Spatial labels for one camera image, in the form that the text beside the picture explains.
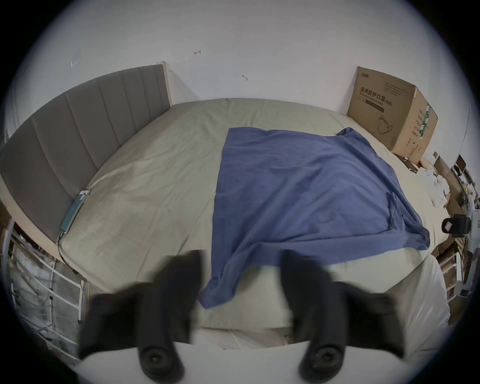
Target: bed sheet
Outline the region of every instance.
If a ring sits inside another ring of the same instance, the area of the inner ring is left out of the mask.
[[[328,267],[335,279],[385,292],[446,239],[445,209],[433,207],[415,175],[352,119],[302,104],[217,99],[178,104],[125,143],[91,180],[91,189],[61,242],[66,261],[105,291],[147,281],[168,255],[206,250],[210,278],[212,215],[222,148],[231,127],[285,129],[335,135],[361,133],[394,169],[406,198],[430,232],[429,250],[404,248]],[[205,310],[197,323],[212,328],[280,328],[290,323],[275,267],[249,268],[235,297]]]

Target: cardboard box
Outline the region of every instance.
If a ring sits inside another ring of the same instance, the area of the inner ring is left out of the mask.
[[[438,121],[416,86],[362,67],[358,68],[347,115],[413,164],[425,153]]]

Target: blue blanket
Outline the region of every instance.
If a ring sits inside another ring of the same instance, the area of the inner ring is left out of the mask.
[[[212,235],[212,277],[199,300],[229,301],[242,271],[278,265],[289,249],[336,264],[430,237],[393,169],[351,128],[325,137],[231,128],[222,152]]]

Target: mattress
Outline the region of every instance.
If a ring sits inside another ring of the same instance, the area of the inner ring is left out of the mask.
[[[166,256],[203,249],[206,284],[221,152],[228,129],[245,126],[325,136],[351,127],[394,169],[406,198],[430,232],[430,249],[403,248],[334,264],[328,267],[334,279],[385,292],[446,239],[441,223],[447,211],[435,208],[415,175],[352,119],[296,103],[218,99],[174,105],[103,165],[61,241],[67,263],[101,289],[115,291],[149,280]],[[231,301],[209,310],[198,304],[196,318],[199,325],[213,328],[289,326],[278,268],[247,269]]]

